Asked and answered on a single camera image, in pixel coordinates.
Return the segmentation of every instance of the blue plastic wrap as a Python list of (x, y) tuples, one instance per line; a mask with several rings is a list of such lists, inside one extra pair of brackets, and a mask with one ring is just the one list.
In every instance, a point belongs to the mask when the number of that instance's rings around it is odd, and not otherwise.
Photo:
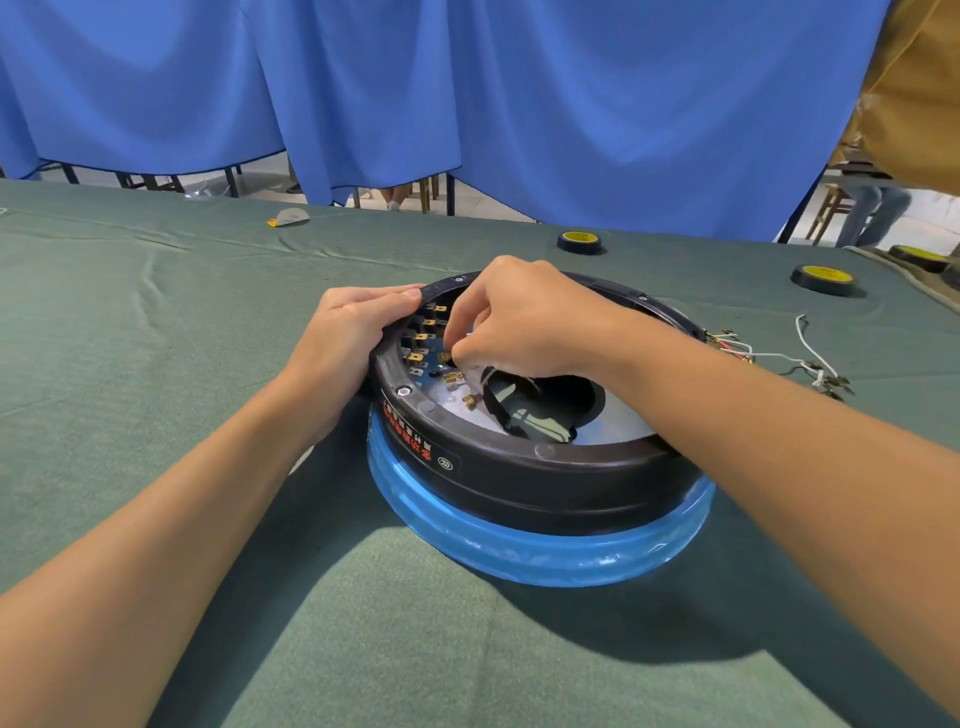
[(639, 528), (550, 536), (482, 521), (434, 496), (391, 452), (376, 416), (370, 418), (368, 458), (383, 497), (428, 544), (474, 569), (543, 587), (611, 584), (665, 564), (696, 536), (715, 490), (704, 476), (677, 509)]

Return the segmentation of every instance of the white wire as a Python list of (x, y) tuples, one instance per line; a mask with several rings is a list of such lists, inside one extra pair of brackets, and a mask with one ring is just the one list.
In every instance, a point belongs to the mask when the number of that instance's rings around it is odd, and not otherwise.
[(816, 358), (817, 361), (819, 361), (821, 364), (827, 367), (830, 370), (831, 374), (833, 374), (834, 376), (840, 376), (837, 374), (837, 371), (829, 365), (829, 362), (826, 359), (824, 359), (820, 354), (818, 354), (816, 351), (813, 350), (813, 347), (811, 347), (809, 344), (806, 343), (806, 339), (804, 338), (804, 332), (800, 326), (801, 321), (806, 321), (805, 313), (800, 314), (800, 316), (797, 317), (797, 321), (796, 321), (797, 335), (800, 336), (800, 343), (804, 345), (804, 347), (808, 352), (813, 354), (814, 358)]
[[(827, 378), (827, 369), (830, 370), (830, 373), (833, 376), (839, 376), (837, 371), (830, 366), (829, 362), (824, 359), (820, 354), (813, 350), (804, 337), (804, 331), (801, 326), (801, 323), (806, 322), (806, 314), (801, 314), (797, 317), (794, 324), (797, 327), (797, 335), (800, 337), (800, 343), (804, 345), (804, 348), (813, 355), (813, 358), (816, 360), (814, 362), (808, 362), (804, 359), (797, 359), (793, 356), (787, 356), (784, 353), (778, 352), (755, 352), (754, 348), (749, 344), (746, 344), (739, 340), (735, 333), (724, 333), (724, 334), (711, 334), (710, 336), (718, 342), (723, 342), (726, 346), (720, 347), (721, 352), (731, 353), (736, 356), (740, 356), (749, 361), (753, 361), (758, 356), (775, 356), (780, 359), (786, 359), (787, 361), (796, 364), (803, 368), (803, 370), (813, 377), (813, 381), (810, 382), (810, 385), (819, 392), (827, 392), (829, 388), (824, 383), (824, 380)], [(819, 364), (822, 366), (814, 367), (812, 364)]]

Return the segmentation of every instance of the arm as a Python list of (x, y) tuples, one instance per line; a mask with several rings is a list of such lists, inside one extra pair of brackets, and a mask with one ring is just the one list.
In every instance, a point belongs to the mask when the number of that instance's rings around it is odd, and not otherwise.
[(610, 303), (547, 263), (498, 259), (454, 306), (446, 343), (462, 367), (576, 374), (612, 390), (960, 716), (960, 455)]
[(141, 726), (297, 458), (416, 287), (328, 291), (283, 373), (128, 505), (0, 597), (0, 726)]

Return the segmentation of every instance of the tan clothing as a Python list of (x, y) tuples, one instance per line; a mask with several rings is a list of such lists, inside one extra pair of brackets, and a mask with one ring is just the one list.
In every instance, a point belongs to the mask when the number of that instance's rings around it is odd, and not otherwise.
[(960, 0), (897, 0), (845, 146), (901, 182), (960, 195)]

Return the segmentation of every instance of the jeans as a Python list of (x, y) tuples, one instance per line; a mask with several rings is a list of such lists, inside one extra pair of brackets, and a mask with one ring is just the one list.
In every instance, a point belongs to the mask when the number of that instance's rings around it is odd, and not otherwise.
[[(840, 187), (853, 198), (853, 209), (847, 215), (847, 221), (837, 237), (837, 248), (847, 245), (857, 248), (876, 245), (906, 212), (913, 199), (909, 192), (899, 187), (870, 187), (859, 184), (841, 184)], [(874, 219), (864, 230), (863, 226), (874, 210)]]

